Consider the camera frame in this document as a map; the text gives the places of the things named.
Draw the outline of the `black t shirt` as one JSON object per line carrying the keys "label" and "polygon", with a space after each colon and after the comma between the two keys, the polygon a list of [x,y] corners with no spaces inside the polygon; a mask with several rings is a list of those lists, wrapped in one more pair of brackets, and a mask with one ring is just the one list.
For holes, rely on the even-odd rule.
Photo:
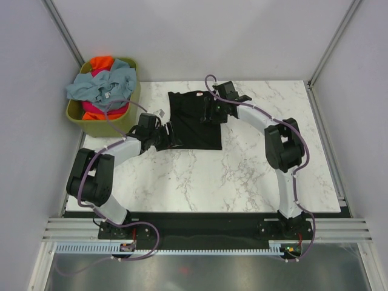
{"label": "black t shirt", "polygon": [[221,150],[221,126],[201,122],[207,98],[212,95],[204,91],[187,93],[168,92],[170,122],[181,141],[179,149]]}

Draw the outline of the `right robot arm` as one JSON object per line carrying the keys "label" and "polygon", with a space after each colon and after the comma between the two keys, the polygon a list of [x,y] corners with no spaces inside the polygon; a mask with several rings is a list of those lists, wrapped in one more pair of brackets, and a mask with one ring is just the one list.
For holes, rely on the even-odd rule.
{"label": "right robot arm", "polygon": [[299,232],[294,218],[300,216],[295,172],[301,167],[306,154],[306,143],[293,118],[276,119],[252,102],[247,95],[239,95],[233,82],[206,85],[210,96],[205,100],[201,122],[222,124],[229,116],[240,119],[263,133],[266,160],[276,172],[279,191],[279,213],[285,218],[278,223],[283,238],[293,238]]}

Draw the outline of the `olive green plastic bin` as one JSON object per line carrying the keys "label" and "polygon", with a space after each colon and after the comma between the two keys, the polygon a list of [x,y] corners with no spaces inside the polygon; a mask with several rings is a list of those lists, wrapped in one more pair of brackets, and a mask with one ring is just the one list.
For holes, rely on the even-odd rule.
{"label": "olive green plastic bin", "polygon": [[[132,58],[114,58],[114,60],[120,59],[128,63],[131,67],[135,68],[137,75],[136,89],[132,93],[129,100],[125,103],[129,104],[128,110],[117,119],[109,119],[107,113],[105,113],[105,120],[82,120],[84,110],[82,108],[82,101],[69,100],[65,111],[68,120],[84,131],[84,133],[92,137],[119,137],[124,133],[127,133],[132,126],[135,125],[136,115],[141,106],[139,105],[139,98],[141,93],[141,85],[138,79],[138,64]],[[80,69],[79,73],[90,73],[92,66],[90,62],[86,62]]]}

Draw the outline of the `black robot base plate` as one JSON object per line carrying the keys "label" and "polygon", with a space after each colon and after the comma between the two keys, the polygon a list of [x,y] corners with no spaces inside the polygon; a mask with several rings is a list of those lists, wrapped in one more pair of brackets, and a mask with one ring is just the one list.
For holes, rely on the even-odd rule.
{"label": "black robot base plate", "polygon": [[99,239],[134,239],[138,249],[266,249],[270,241],[306,242],[313,227],[306,214],[286,220],[278,213],[133,212],[130,227],[101,223]]}

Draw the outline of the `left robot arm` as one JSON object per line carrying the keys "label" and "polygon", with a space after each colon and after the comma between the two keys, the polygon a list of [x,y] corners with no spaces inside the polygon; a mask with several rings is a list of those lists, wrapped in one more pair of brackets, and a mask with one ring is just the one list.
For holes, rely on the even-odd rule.
{"label": "left robot arm", "polygon": [[162,124],[157,115],[142,113],[138,124],[120,140],[97,152],[87,148],[78,150],[66,192],[76,198],[78,206],[92,209],[110,222],[112,232],[119,238],[128,238],[133,232],[129,211],[112,194],[115,167],[151,147],[159,151],[180,145],[172,122]]}

